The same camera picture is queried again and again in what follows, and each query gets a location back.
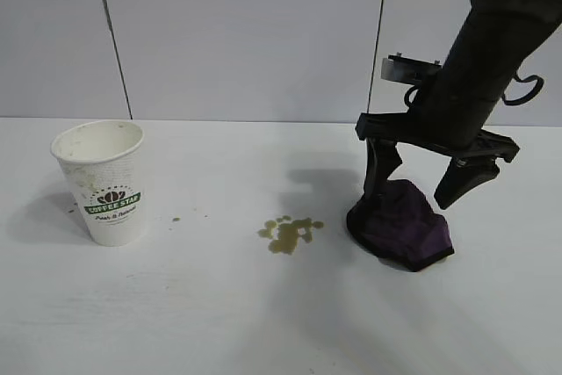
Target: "paper cup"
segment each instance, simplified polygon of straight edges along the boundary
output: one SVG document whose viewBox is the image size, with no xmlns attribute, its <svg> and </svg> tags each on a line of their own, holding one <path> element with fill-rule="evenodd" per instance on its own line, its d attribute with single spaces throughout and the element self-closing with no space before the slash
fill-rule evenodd
<svg viewBox="0 0 562 375">
<path fill-rule="evenodd" d="M 94 241 L 121 246 L 144 234 L 140 127 L 103 120 L 69 129 L 51 144 Z"/>
</svg>

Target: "purple rag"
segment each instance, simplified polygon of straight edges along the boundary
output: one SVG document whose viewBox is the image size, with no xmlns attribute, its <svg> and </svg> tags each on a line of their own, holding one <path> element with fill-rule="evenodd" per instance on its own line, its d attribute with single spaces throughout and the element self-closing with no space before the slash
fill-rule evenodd
<svg viewBox="0 0 562 375">
<path fill-rule="evenodd" d="M 361 198 L 348 213 L 349 233 L 360 245 L 411 271 L 455 253 L 447 221 L 412 182 L 388 181 L 381 193 L 372 200 Z"/>
</svg>

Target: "coffee spill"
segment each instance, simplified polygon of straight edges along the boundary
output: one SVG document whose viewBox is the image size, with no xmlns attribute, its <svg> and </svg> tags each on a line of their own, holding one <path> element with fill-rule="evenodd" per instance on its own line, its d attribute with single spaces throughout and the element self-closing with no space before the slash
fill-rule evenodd
<svg viewBox="0 0 562 375">
<path fill-rule="evenodd" d="M 257 233 L 260 237 L 271 239 L 269 250 L 274 254 L 283 253 L 286 255 L 292 255 L 297 249 L 299 239 L 302 239 L 305 243 L 312 242 L 313 228 L 320 229 L 324 227 L 324 223 L 321 221 L 312 221 L 311 218 L 292 221 L 288 215 L 278 218 L 277 221 L 266 221 L 264 225 L 265 228 Z M 275 229 L 277 229 L 277 239 L 275 239 L 273 234 Z"/>
<path fill-rule="evenodd" d="M 265 222 L 265 228 L 258 231 L 257 233 L 260 237 L 264 237 L 265 239 L 273 239 L 273 229 L 277 227 L 277 223 L 273 220 Z"/>
</svg>

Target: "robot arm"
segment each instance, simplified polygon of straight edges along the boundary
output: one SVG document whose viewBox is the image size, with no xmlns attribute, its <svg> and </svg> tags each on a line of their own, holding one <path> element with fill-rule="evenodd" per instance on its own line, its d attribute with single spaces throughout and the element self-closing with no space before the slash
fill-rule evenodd
<svg viewBox="0 0 562 375">
<path fill-rule="evenodd" d="M 562 0 L 471 0 L 472 10 L 441 68 L 390 56 L 383 77 L 409 83 L 408 111 L 363 114 L 357 134 L 367 140 L 364 199 L 375 200 L 401 165 L 396 150 L 406 142 L 451 157 L 436 190 L 443 209 L 474 187 L 497 177 L 497 158 L 511 162 L 519 148 L 509 138 L 483 131 L 517 70 L 562 23 Z M 537 81 L 536 94 L 542 87 Z"/>
</svg>

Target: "white tabletop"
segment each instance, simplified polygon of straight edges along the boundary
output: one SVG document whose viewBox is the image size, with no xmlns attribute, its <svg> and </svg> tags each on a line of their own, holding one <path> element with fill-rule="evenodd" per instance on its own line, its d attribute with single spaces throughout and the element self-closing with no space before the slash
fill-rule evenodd
<svg viewBox="0 0 562 375">
<path fill-rule="evenodd" d="M 141 122 L 151 227 L 104 248 L 48 153 L 75 123 L 0 119 L 1 374 L 560 373 L 562 129 L 495 128 L 522 152 L 444 214 L 457 253 L 412 274 L 346 234 L 352 125 Z M 447 160 L 400 152 L 431 197 Z M 325 227 L 273 255 L 257 231 L 283 215 Z"/>
</svg>

